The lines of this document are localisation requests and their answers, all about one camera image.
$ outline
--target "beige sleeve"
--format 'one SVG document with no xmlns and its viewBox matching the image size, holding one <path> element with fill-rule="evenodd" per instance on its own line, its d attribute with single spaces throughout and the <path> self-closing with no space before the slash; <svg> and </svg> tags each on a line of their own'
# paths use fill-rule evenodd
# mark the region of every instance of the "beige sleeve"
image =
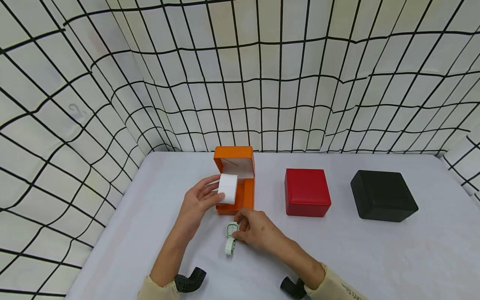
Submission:
<svg viewBox="0 0 480 300">
<path fill-rule="evenodd" d="M 137 300 L 179 300 L 180 293 L 177 291 L 175 282 L 172 281 L 163 288 L 152 281 L 150 276 L 145 277 Z"/>
<path fill-rule="evenodd" d="M 337 274 L 322 264 L 325 278 L 316 290 L 305 286 L 305 291 L 312 300 L 368 300 Z"/>
</svg>

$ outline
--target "left hand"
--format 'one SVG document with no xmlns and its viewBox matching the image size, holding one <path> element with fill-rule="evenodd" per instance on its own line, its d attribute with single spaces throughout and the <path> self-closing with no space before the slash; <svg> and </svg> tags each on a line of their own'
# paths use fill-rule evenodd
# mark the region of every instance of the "left hand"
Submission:
<svg viewBox="0 0 480 300">
<path fill-rule="evenodd" d="M 203 178 L 186 192 L 177 221 L 172 229 L 172 232 L 187 239 L 186 242 L 193 239 L 205 212 L 225 198 L 224 193 L 219 194 L 217 191 L 213 191 L 218 188 L 218 182 L 212 182 L 219 179 L 220 175 Z"/>
</svg>

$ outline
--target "white backdrop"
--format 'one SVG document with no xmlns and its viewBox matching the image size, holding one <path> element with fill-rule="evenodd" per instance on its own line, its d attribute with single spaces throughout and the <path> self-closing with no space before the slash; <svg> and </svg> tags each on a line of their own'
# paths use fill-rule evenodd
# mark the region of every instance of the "white backdrop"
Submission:
<svg viewBox="0 0 480 300">
<path fill-rule="evenodd" d="M 479 10 L 0 0 L 0 299 L 63 297 L 151 151 L 434 154 L 477 199 Z"/>
</svg>

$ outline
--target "table surface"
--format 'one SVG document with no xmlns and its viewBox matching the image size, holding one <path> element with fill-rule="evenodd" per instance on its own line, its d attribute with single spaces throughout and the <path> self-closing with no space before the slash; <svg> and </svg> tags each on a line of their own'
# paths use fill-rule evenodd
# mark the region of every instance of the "table surface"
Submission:
<svg viewBox="0 0 480 300">
<path fill-rule="evenodd" d="M 310 255 L 373 299 L 478 299 L 480 209 L 428 155 L 255 153 L 255 209 Z M 286 168 L 321 168 L 332 199 L 324 218 L 285 214 Z M 419 210 L 401 223 L 359 218 L 350 181 L 359 169 L 401 172 Z M 218 173 L 213 153 L 150 154 L 102 233 L 67 299 L 135 299 L 175 222 L 184 193 Z M 226 257 L 231 216 L 208 211 L 180 273 L 204 283 L 183 299 L 289 299 L 280 261 L 237 243 Z"/>
</svg>

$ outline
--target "finger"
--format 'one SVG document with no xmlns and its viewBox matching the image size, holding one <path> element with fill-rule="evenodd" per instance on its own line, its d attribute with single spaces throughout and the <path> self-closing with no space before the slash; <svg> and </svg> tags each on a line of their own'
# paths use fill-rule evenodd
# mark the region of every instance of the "finger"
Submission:
<svg viewBox="0 0 480 300">
<path fill-rule="evenodd" d="M 240 231 L 245 231 L 248 226 L 248 220 L 244 218 L 240 223 Z"/>
<path fill-rule="evenodd" d="M 191 191 L 195 191 L 195 192 L 198 192 L 199 190 L 201 190 L 202 188 L 205 187 L 205 185 L 209 184 L 209 183 L 212 183 L 216 180 L 219 180 L 220 179 L 220 174 L 218 175 L 213 175 L 213 176 L 210 176 L 210 177 L 207 177 L 207 178 L 203 178 L 202 180 L 200 180 L 197 184 L 195 184 L 190 190 Z"/>
<path fill-rule="evenodd" d="M 209 192 L 207 195 L 203 196 L 203 197 L 200 199 L 200 201 L 203 201 L 203 200 L 205 200 L 205 199 L 208 199 L 208 198 L 210 198 L 210 197 L 212 197 L 212 196 L 214 196 L 214 195 L 216 195 L 216 194 L 218 194 L 218 191 Z"/>
<path fill-rule="evenodd" d="M 217 205 L 220 201 L 222 201 L 223 199 L 225 198 L 225 193 L 219 193 L 219 194 L 215 194 L 213 195 L 212 197 L 210 198 L 207 198 L 203 201 L 201 201 L 200 203 L 202 203 L 202 205 L 204 206 L 204 209 L 207 210 L 209 209 L 210 207 L 213 207 L 215 205 Z"/>
<path fill-rule="evenodd" d="M 248 216 L 250 216 L 251 211 L 253 211 L 253 210 L 242 207 L 239 211 L 237 211 L 237 213 L 233 217 L 233 220 L 235 222 L 239 223 L 244 217 L 246 217 L 248 219 Z"/>
<path fill-rule="evenodd" d="M 250 218 L 250 216 L 252 216 L 252 212 L 254 212 L 254 210 L 251 210 L 249 208 L 246 208 L 246 207 L 242 207 L 237 214 L 240 214 L 241 216 L 244 216 L 246 217 L 247 219 Z"/>
<path fill-rule="evenodd" d="M 232 233 L 232 237 L 236 240 L 242 240 L 248 243 L 249 233 L 245 231 L 235 231 L 234 233 Z"/>
<path fill-rule="evenodd" d="M 205 195 L 210 193 L 211 191 L 218 189 L 218 182 L 212 183 L 204 187 L 203 189 L 200 190 L 200 193 L 198 195 L 199 198 L 203 198 Z"/>
<path fill-rule="evenodd" d="M 234 222 L 237 222 L 237 223 L 240 223 L 243 219 L 244 219 L 244 218 L 243 218 L 243 216 L 241 215 L 240 210 L 237 211 L 237 213 L 236 213 L 235 216 L 233 217 L 233 221 L 234 221 Z"/>
</svg>

